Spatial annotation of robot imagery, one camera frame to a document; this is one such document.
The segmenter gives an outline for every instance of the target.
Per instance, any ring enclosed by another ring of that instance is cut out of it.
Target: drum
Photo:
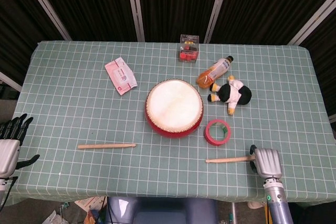
[[[163,136],[187,136],[201,123],[202,98],[188,82],[166,80],[148,94],[145,116],[152,128]]]

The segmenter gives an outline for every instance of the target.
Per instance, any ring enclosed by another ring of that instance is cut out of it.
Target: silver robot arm
[[[255,163],[250,161],[253,171],[262,177],[266,195],[266,202],[274,224],[293,224],[289,211],[285,190],[280,180],[282,170],[277,150],[257,148],[252,145],[250,154],[255,154]]]
[[[10,190],[17,180],[17,177],[11,177],[14,171],[33,164],[39,158],[39,155],[35,155],[30,160],[18,162],[20,147],[28,126],[33,120],[33,118],[29,118],[24,122],[26,116],[27,114],[23,114],[19,118],[14,118],[0,125],[0,203],[5,196],[8,181],[12,180]],[[8,194],[0,211],[6,203]]]

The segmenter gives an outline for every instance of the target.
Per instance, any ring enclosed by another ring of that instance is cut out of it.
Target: stuffed toy
[[[234,76],[227,78],[228,83],[219,86],[215,83],[211,84],[210,91],[217,92],[218,95],[209,94],[208,101],[222,101],[228,103],[227,113],[233,115],[236,105],[245,105],[250,102],[252,93],[251,90],[244,86],[241,81],[235,79]]]

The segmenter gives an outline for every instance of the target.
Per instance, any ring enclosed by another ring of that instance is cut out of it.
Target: table
[[[289,201],[336,200],[336,146],[309,52],[297,46],[200,45],[196,63],[177,60],[178,44],[43,41],[34,51],[14,116],[33,116],[17,171],[12,202],[23,198],[71,201],[95,195],[264,198],[263,180],[248,163],[206,164],[206,158],[248,154],[252,144],[275,148]],[[228,116],[195,84],[216,60],[232,55],[230,71],[252,91],[248,105]],[[122,57],[138,86],[122,97],[104,65]],[[160,81],[192,83],[204,101],[200,127],[183,139],[153,133],[144,102]],[[225,145],[209,145],[208,121],[232,128]],[[137,143],[136,148],[78,150],[79,144]]]

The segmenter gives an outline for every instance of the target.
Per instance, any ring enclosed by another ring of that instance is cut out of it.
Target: tape roll
[[[209,132],[210,131],[210,127],[213,126],[213,125],[215,125],[215,124],[216,125],[222,125],[222,129],[224,131],[224,136],[225,136],[225,134],[227,134],[226,137],[222,141],[217,141],[217,140],[213,139],[211,137],[211,135],[210,135],[210,132]],[[223,120],[220,120],[220,119],[211,120],[207,124],[207,126],[206,126],[206,128],[204,130],[204,137],[205,137],[205,139],[208,141],[208,143],[210,143],[212,145],[215,145],[215,146],[220,146],[222,144],[225,144],[229,140],[230,136],[231,136],[230,126],[228,125],[227,122],[225,122]]]

